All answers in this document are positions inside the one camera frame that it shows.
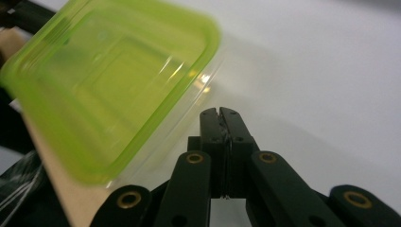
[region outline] green plastic container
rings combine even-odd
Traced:
[[[1,85],[76,179],[106,183],[200,79],[219,40],[209,18],[167,3],[72,0],[7,62]]]

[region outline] black plastic part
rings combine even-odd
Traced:
[[[120,187],[99,208],[91,226],[140,226],[150,201],[150,192],[145,187]]]
[[[208,154],[182,154],[162,199],[154,226],[209,226],[210,170]]]
[[[30,1],[2,1],[0,4],[0,26],[18,26],[32,34],[38,32],[55,14]]]
[[[226,182],[226,148],[224,128],[220,125],[216,109],[208,109],[200,114],[200,150],[209,154],[212,163],[212,198],[228,194]]]
[[[245,198],[250,179],[246,162],[259,148],[238,112],[221,107],[220,116],[226,124],[231,142],[227,157],[228,196],[230,198]]]
[[[316,195],[318,195],[319,198],[321,198],[321,200],[322,200],[325,204],[328,203],[328,197],[327,197],[327,196],[325,196],[324,194],[322,194],[322,193],[320,193],[320,192],[318,192],[318,191],[315,191],[315,190],[314,190],[314,192],[316,193]]]
[[[352,185],[334,187],[329,206],[348,226],[401,226],[401,217],[372,193]]]
[[[201,149],[201,137],[200,136],[188,136],[188,144],[187,144],[186,151],[200,150],[200,149]]]
[[[273,216],[255,186],[251,186],[245,208],[252,227],[276,226]]]
[[[277,226],[344,226],[280,155],[256,152],[249,171]]]
[[[166,192],[169,181],[162,183],[155,189],[153,189],[151,194],[151,203],[148,211],[145,215],[144,221],[141,226],[153,226],[154,220],[156,219],[157,212],[159,211],[160,204],[162,203],[163,195]]]

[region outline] plastic container lid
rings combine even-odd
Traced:
[[[219,39],[213,21],[167,3],[73,0],[0,79],[75,178],[106,183],[192,85]]]

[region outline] white table surface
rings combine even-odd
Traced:
[[[38,2],[58,9],[65,1]],[[240,112],[259,147],[281,154],[315,190],[357,185],[401,213],[400,4],[171,2],[211,15],[229,34],[232,48],[204,109]],[[170,176],[198,121],[167,159],[139,171],[147,180],[137,183],[152,187]],[[250,226],[244,201],[212,204],[211,226]]]

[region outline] screw hole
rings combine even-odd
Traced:
[[[188,220],[187,220],[186,217],[184,217],[184,216],[175,216],[175,217],[171,220],[171,224],[172,224],[174,227],[184,227],[187,223],[188,223]]]
[[[141,194],[137,191],[129,191],[118,197],[117,205],[123,209],[129,209],[136,206],[141,201]]]
[[[272,164],[277,161],[277,157],[272,153],[261,153],[259,159],[267,164]]]
[[[186,156],[186,162],[190,164],[198,164],[201,163],[202,161],[203,161],[203,156],[201,156],[198,153],[192,153]]]
[[[309,217],[309,222],[317,227],[324,227],[325,225],[325,221],[322,218],[319,218],[317,216],[310,216]]]
[[[364,195],[355,192],[355,191],[347,191],[344,193],[344,198],[351,204],[353,204],[356,207],[363,208],[363,209],[369,209],[371,208],[372,202],[366,198]]]

